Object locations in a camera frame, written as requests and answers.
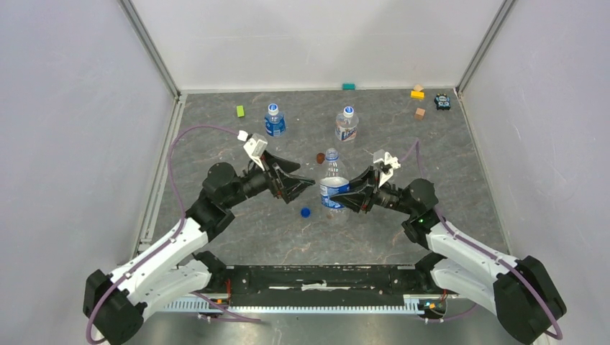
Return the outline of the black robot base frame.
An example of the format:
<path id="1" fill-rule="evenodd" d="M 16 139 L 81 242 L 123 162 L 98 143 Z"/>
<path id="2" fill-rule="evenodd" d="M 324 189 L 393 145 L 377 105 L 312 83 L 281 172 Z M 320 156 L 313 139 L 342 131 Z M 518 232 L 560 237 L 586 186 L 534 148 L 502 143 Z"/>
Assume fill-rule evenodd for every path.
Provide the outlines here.
<path id="1" fill-rule="evenodd" d="M 389 307 L 448 291 L 414 265 L 339 264 L 228 266 L 197 292 L 226 295 L 232 307 Z"/>

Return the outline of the red label clear bottle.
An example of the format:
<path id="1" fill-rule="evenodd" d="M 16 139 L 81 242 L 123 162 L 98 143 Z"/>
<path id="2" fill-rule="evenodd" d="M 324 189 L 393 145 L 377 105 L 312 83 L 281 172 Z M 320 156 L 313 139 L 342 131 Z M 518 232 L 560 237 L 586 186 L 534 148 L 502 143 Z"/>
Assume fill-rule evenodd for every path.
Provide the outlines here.
<path id="1" fill-rule="evenodd" d="M 353 117 L 343 116 L 343 110 L 335 118 L 335 136 L 340 142 L 349 142 L 358 134 L 359 118 L 355 113 Z"/>

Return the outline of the blue label Pocari bottle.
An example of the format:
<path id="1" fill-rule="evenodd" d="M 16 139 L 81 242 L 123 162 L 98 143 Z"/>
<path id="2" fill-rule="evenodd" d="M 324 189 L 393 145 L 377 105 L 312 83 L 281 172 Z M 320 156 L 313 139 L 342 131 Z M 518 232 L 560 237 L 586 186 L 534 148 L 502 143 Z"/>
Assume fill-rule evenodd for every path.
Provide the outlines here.
<path id="1" fill-rule="evenodd" d="M 286 132 L 285 115 L 279 109 L 279 113 L 275 116 L 267 114 L 264 117 L 265 131 L 270 137 L 282 137 Z"/>

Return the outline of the white blue Pocari cap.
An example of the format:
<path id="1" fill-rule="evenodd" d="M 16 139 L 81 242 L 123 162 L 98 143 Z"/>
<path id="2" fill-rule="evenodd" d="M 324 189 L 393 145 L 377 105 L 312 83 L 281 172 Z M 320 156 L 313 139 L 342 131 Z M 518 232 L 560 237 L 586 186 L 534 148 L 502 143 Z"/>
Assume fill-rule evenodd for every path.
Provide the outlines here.
<path id="1" fill-rule="evenodd" d="M 278 105 L 276 103 L 270 103 L 268 105 L 268 114 L 270 116 L 275 116 L 279 113 Z"/>

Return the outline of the solid blue bottle cap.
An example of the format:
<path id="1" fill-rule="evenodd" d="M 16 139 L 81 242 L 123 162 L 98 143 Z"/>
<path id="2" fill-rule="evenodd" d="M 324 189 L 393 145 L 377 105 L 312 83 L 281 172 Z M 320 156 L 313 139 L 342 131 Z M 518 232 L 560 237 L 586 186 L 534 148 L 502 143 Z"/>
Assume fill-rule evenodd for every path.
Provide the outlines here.
<path id="1" fill-rule="evenodd" d="M 301 217 L 307 219 L 311 216 L 311 209 L 308 207 L 303 207 L 300 211 Z"/>

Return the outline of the Pepsi label clear bottle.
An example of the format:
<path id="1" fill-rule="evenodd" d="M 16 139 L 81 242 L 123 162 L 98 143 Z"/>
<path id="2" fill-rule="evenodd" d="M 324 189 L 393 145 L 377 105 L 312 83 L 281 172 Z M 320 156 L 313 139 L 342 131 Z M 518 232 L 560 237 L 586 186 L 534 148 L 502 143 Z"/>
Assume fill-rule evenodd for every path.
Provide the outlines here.
<path id="1" fill-rule="evenodd" d="M 324 153 L 324 161 L 319 171 L 319 190 L 324 215 L 334 224 L 346 222 L 349 210 L 331 197 L 348 192 L 349 189 L 347 168 L 340 153 L 335 148 L 329 148 Z"/>

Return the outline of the white blue bottle cap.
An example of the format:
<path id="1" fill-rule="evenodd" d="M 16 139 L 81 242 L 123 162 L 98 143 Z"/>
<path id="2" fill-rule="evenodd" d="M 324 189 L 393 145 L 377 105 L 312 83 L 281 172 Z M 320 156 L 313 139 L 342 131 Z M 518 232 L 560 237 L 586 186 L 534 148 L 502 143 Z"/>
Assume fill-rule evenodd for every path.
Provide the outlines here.
<path id="1" fill-rule="evenodd" d="M 354 114 L 355 114 L 355 110 L 354 110 L 353 107 L 351 107 L 351 106 L 344 107 L 344 109 L 343 109 L 343 116 L 344 117 L 351 118 L 351 117 L 354 116 Z"/>

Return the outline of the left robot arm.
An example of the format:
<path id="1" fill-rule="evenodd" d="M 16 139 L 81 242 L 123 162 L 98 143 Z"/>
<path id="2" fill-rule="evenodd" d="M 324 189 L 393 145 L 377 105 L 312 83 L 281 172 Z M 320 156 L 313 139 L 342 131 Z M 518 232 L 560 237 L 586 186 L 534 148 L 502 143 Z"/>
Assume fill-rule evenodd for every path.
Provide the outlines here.
<path id="1" fill-rule="evenodd" d="M 313 186 L 311 178 L 294 175 L 299 168 L 269 152 L 252 158 L 241 175 L 228 162 L 212 165 L 199 197 L 164 237 L 109 274 L 96 270 L 89 275 L 83 301 L 87 342 L 123 344 L 150 316 L 184 295 L 219 292 L 226 283 L 223 270 L 200 259 L 182 268 L 179 262 L 231 224 L 234 206 L 266 190 L 290 203 Z"/>

